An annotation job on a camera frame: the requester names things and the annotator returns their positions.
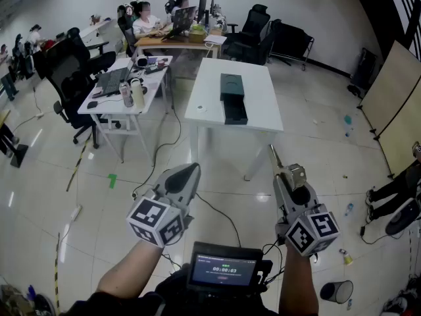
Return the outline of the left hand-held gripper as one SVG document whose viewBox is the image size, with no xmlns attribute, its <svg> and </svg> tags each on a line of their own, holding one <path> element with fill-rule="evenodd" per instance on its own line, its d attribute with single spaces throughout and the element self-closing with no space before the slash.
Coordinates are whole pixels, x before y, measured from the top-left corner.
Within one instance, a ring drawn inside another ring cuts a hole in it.
<svg viewBox="0 0 421 316">
<path fill-rule="evenodd" d="M 198 163 L 164 171 L 142 196 L 136 197 L 126 222 L 141 240 L 159 248 L 175 241 L 193 220 L 189 204 L 201 177 Z"/>
</svg>

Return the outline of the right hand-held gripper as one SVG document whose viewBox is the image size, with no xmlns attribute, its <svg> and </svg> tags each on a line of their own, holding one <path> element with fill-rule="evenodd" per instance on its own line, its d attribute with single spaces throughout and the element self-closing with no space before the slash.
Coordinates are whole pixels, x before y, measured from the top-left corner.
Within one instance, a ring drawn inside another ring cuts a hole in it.
<svg viewBox="0 0 421 316">
<path fill-rule="evenodd" d="M 339 236 L 331 211 L 320 203 L 302 166 L 283 166 L 275 147 L 268 145 L 274 173 L 274 193 L 281 212 L 276 226 L 278 245 L 289 242 L 302 256 L 325 250 Z"/>
</svg>

